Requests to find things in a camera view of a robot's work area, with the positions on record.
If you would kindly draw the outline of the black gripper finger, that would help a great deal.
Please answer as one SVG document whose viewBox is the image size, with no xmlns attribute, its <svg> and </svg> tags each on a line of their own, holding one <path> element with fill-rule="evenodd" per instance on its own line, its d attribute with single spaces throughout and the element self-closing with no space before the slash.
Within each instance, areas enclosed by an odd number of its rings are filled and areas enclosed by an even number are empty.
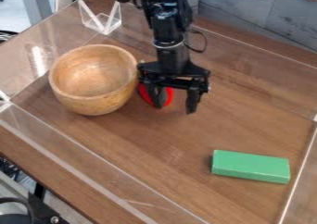
<svg viewBox="0 0 317 224">
<path fill-rule="evenodd" d="M 144 84 L 144 100 L 155 108 L 163 108 L 167 102 L 166 88 L 154 84 Z"/>
<path fill-rule="evenodd" d="M 198 104 L 201 102 L 201 90 L 199 88 L 190 88 L 187 90 L 187 99 L 186 99 L 186 113 L 191 114 L 197 111 Z"/>
</svg>

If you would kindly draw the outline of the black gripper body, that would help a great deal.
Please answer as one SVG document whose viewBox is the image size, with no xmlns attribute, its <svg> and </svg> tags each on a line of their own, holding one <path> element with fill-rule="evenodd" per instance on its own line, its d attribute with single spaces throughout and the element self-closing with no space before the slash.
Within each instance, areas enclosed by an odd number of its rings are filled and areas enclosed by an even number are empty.
<svg viewBox="0 0 317 224">
<path fill-rule="evenodd" d="M 150 86 L 206 93 L 210 71 L 191 62 L 187 44 L 156 44 L 155 48 L 158 60 L 138 65 L 139 82 Z"/>
</svg>

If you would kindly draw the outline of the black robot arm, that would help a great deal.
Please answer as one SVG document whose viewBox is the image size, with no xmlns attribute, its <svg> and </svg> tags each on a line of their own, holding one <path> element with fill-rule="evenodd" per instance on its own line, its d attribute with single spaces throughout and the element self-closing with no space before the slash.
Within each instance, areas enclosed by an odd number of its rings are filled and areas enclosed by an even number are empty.
<svg viewBox="0 0 317 224">
<path fill-rule="evenodd" d="M 189 0 L 116 0 L 132 2 L 143 11 L 154 33 L 152 45 L 158 60 L 138 65 L 138 91 L 143 100 L 155 108 L 163 108 L 173 101 L 174 89 L 187 92 L 186 112 L 197 111 L 201 97 L 209 92 L 210 71 L 197 66 L 190 59 L 190 51 L 203 53 L 190 47 L 189 33 L 205 34 L 191 29 L 193 12 Z"/>
</svg>

